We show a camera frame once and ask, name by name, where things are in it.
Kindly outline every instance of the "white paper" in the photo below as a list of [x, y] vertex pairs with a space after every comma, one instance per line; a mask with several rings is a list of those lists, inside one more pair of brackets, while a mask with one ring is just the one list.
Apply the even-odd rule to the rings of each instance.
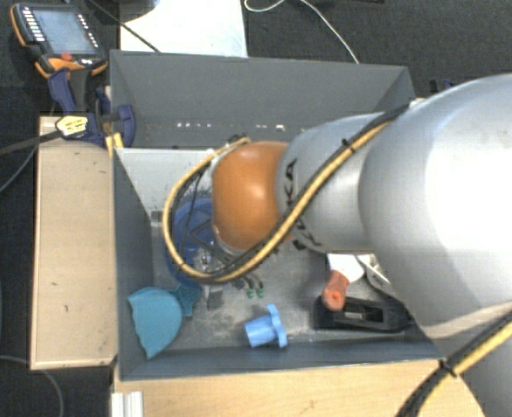
[[[162, 52], [246, 57], [240, 0], [154, 0], [127, 26]], [[121, 50], [151, 51], [121, 28]]]

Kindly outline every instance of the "handheld device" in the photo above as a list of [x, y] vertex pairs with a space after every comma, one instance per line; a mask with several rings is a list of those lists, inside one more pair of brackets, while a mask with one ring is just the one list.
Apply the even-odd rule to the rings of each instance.
[[107, 55], [74, 5], [16, 3], [10, 20], [44, 77], [62, 68], [90, 70], [93, 76], [107, 68]]

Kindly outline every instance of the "gray bin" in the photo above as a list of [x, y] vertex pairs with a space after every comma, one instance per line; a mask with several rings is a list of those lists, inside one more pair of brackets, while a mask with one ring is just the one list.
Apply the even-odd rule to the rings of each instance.
[[[415, 328], [399, 334], [312, 329], [311, 305], [328, 277], [324, 256], [283, 244], [258, 269], [264, 298], [249, 299], [226, 286], [222, 307], [208, 310], [199, 301], [177, 338], [147, 361], [127, 298], [140, 288], [176, 285], [164, 258], [159, 216], [170, 187], [204, 149], [239, 131], [252, 139], [288, 141], [321, 122], [400, 106], [414, 92], [402, 67], [120, 51], [111, 53], [110, 67], [114, 105], [131, 103], [138, 120], [135, 147], [113, 156], [118, 362], [124, 381], [439, 356]], [[190, 120], [189, 127], [177, 126], [179, 116], [180, 122]], [[244, 322], [265, 314], [268, 302], [278, 307], [289, 336], [284, 349], [250, 348], [243, 332]]]

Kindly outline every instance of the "beige panel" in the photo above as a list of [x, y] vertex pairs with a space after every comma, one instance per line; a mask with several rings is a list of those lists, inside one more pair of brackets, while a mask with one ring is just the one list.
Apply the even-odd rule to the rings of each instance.
[[[305, 369], [269, 374], [120, 382], [115, 391], [143, 392], [144, 417], [393, 417], [436, 361]], [[461, 380], [432, 400], [423, 417], [482, 417]]]
[[[56, 118], [41, 119], [41, 133]], [[110, 159], [56, 139], [37, 158], [32, 369], [98, 366], [116, 354]]]

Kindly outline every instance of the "blue plastic toy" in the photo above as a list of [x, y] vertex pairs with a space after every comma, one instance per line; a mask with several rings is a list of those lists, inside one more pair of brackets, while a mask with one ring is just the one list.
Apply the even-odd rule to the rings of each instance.
[[268, 315], [264, 315], [255, 320], [249, 321], [244, 325], [249, 345], [253, 348], [261, 346], [272, 341], [277, 341], [280, 348], [284, 348], [287, 342], [287, 334], [279, 317], [279, 311], [275, 304], [268, 304]]

